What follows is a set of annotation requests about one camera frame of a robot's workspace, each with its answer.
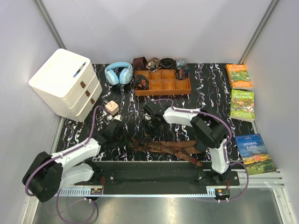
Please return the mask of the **brown floral long tie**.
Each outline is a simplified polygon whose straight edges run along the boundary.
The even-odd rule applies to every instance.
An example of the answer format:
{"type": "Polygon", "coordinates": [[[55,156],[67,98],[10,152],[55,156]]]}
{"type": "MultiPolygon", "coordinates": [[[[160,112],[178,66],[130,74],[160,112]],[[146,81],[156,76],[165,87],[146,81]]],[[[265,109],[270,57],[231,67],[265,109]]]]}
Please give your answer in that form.
{"type": "Polygon", "coordinates": [[[129,145],[129,148],[136,151],[147,151],[154,153],[165,153],[171,154],[179,159],[187,161],[196,165],[197,167],[202,167],[203,162],[191,156],[191,154],[201,154],[201,152],[196,149],[197,142],[195,140],[189,141],[151,141],[148,140],[144,143],[141,141],[133,140],[129,145]]]}

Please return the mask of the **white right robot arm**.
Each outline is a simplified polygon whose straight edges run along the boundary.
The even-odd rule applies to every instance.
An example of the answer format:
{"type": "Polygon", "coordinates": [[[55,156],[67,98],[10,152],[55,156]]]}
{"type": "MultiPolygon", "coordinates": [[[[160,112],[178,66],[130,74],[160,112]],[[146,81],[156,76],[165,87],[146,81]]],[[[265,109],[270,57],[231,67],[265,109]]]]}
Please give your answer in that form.
{"type": "Polygon", "coordinates": [[[212,108],[184,109],[170,105],[161,105],[160,100],[149,101],[143,106],[142,121],[144,137],[158,136],[158,130],[164,124],[179,124],[192,127],[199,140],[209,149],[212,159],[212,179],[218,185],[228,181],[229,162],[226,145],[232,139],[232,133],[212,108]]]}

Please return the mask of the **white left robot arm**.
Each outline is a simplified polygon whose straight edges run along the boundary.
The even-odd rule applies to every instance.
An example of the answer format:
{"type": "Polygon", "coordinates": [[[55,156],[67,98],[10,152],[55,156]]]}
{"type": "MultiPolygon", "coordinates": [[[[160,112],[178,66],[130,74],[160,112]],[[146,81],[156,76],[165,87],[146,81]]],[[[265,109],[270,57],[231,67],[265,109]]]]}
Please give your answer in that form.
{"type": "Polygon", "coordinates": [[[102,169],[92,158],[105,146],[123,147],[130,144],[123,121],[113,119],[85,142],[54,154],[39,153],[22,179],[25,188],[44,203],[59,190],[71,185],[101,180],[102,169]]]}

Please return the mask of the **pink cube power adapter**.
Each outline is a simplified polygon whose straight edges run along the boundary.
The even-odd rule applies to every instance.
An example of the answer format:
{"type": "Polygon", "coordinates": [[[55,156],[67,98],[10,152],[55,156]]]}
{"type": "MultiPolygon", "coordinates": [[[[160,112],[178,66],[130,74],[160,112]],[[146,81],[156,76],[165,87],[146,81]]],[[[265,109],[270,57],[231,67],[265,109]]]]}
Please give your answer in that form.
{"type": "Polygon", "coordinates": [[[114,101],[110,101],[105,105],[105,109],[106,111],[111,114],[112,116],[114,116],[116,113],[119,112],[119,106],[116,102],[114,101]]]}

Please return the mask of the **orange compartment tray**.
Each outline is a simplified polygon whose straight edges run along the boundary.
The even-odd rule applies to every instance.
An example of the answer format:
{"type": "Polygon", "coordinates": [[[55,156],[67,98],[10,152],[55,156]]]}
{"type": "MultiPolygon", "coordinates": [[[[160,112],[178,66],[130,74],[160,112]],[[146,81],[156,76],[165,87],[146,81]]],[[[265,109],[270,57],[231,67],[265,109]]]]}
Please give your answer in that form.
{"type": "Polygon", "coordinates": [[[175,70],[136,70],[136,75],[144,75],[149,81],[149,90],[135,90],[136,96],[188,95],[191,93],[190,78],[178,80],[175,70]]]}

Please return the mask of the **black orange-leaf rolled tie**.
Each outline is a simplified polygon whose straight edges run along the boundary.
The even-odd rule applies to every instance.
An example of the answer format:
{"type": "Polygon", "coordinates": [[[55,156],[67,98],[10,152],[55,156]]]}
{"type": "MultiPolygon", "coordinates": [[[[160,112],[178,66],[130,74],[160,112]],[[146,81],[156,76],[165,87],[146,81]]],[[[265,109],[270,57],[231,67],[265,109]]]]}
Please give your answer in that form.
{"type": "Polygon", "coordinates": [[[136,75],[134,82],[135,90],[149,90],[149,81],[144,75],[136,75]]]}

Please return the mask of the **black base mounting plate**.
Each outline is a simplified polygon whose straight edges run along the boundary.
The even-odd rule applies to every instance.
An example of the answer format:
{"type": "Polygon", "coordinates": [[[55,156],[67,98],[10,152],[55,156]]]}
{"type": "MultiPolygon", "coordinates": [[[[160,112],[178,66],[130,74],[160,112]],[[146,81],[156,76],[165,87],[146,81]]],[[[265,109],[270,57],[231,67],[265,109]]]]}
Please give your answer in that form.
{"type": "Polygon", "coordinates": [[[237,187],[237,172],[230,171],[226,181],[212,174],[211,163],[197,167],[186,161],[99,161],[104,194],[195,196],[207,194],[207,187],[237,187]]]}

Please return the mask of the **dark floral rolled tie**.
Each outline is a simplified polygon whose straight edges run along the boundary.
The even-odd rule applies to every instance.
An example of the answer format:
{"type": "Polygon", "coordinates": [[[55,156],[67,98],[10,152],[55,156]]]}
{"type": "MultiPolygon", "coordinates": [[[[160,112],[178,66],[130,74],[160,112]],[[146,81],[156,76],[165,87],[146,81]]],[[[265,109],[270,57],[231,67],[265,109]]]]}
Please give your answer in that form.
{"type": "Polygon", "coordinates": [[[175,76],[178,80],[184,80],[189,77],[189,67],[177,67],[175,70],[175,76]]]}

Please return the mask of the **dark red rolled tie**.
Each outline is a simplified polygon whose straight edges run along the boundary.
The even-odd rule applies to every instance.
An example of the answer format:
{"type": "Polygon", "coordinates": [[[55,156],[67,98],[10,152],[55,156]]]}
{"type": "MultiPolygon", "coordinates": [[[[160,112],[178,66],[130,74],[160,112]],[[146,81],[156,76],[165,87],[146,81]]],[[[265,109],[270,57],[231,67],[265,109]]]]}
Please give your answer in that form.
{"type": "Polygon", "coordinates": [[[144,56],[134,58],[132,61],[132,67],[134,70],[147,70],[146,64],[147,60],[144,56]]]}

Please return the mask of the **grey blue rolled tie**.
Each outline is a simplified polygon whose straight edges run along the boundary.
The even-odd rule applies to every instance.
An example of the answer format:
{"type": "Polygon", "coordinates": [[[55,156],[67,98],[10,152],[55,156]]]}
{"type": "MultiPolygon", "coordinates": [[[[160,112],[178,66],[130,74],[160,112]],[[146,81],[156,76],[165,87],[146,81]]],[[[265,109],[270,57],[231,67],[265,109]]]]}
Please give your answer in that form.
{"type": "Polygon", "coordinates": [[[176,59],[176,67],[186,67],[188,65],[187,59],[186,58],[180,58],[176,59]]]}

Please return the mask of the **white three-drawer cabinet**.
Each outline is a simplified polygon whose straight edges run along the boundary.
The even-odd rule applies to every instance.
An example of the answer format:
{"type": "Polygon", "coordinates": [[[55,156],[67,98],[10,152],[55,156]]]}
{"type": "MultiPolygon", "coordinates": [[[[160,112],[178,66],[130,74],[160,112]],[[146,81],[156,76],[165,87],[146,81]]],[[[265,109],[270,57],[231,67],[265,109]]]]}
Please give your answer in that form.
{"type": "Polygon", "coordinates": [[[65,49],[56,50],[28,84],[55,114],[76,122],[86,119],[102,92],[90,59],[65,49]]]}

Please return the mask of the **blue pen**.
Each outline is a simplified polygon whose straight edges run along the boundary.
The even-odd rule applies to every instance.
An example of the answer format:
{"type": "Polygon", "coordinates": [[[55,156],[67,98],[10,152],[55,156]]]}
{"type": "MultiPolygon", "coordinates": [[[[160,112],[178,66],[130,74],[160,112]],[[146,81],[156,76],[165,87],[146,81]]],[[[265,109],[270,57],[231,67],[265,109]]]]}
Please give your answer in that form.
{"type": "Polygon", "coordinates": [[[84,68],[85,65],[86,65],[86,62],[84,62],[84,63],[79,67],[79,69],[75,72],[75,74],[73,75],[73,77],[76,77],[76,76],[80,73],[80,71],[84,68]]]}

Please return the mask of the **green treehouse book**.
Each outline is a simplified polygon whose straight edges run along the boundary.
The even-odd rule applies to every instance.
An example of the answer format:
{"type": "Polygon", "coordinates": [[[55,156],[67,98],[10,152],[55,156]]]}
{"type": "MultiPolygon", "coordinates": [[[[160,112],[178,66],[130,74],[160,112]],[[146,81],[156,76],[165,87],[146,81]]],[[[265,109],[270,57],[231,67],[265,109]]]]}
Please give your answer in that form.
{"type": "Polygon", "coordinates": [[[254,92],[236,89],[231,91],[230,118],[247,122],[255,120],[254,92]]]}

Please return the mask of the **orange treehouse book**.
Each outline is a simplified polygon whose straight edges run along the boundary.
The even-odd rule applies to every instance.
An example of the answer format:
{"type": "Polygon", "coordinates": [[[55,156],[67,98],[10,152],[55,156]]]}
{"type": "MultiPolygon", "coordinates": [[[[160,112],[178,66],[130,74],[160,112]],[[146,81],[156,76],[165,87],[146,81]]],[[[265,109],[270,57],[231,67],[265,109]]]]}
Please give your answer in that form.
{"type": "Polygon", "coordinates": [[[229,83],[232,89],[251,90],[252,82],[250,81],[247,67],[244,64],[227,64],[229,83]]]}

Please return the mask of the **aluminium front rail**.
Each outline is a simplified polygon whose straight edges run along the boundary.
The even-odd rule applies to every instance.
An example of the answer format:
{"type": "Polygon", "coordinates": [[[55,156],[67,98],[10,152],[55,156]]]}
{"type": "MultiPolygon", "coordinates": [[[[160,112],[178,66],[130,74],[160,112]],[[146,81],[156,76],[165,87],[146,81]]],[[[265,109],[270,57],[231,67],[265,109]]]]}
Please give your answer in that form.
{"type": "Polygon", "coordinates": [[[247,176],[242,169],[232,170],[227,180],[211,176],[210,170],[195,169],[104,169],[93,173],[72,170],[42,181],[34,195],[40,202],[55,196],[85,197],[225,197],[231,190],[245,188],[284,188],[279,172],[247,176]]]}

